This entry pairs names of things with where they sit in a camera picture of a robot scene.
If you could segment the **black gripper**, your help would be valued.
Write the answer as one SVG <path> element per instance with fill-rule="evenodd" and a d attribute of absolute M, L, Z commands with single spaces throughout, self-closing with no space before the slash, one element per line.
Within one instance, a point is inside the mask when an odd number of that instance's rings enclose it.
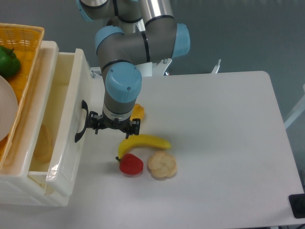
<path fill-rule="evenodd" d="M 110 119 L 104 112 L 99 115 L 95 111 L 90 111 L 86 118 L 86 128 L 93 129 L 95 134 L 98 134 L 99 129 L 120 130 L 125 133 L 125 138 L 128 139 L 131 135 L 139 135 L 141 120 L 135 118 L 132 120 L 125 119 L 120 121 L 119 118 Z"/>

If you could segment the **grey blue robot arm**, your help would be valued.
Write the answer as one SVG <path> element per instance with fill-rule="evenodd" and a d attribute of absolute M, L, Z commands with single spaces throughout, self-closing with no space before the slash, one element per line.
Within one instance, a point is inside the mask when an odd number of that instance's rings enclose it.
<path fill-rule="evenodd" d="M 186 55 L 190 34 L 184 24 L 175 22 L 168 0 L 79 0 L 79 12 L 87 21 L 118 18 L 131 24 L 142 21 L 143 31 L 126 34 L 122 28 L 107 25 L 94 38 L 95 53 L 104 82 L 102 113 L 87 111 L 85 129 L 120 130 L 138 135 L 141 121 L 131 119 L 142 87 L 137 65 Z"/>

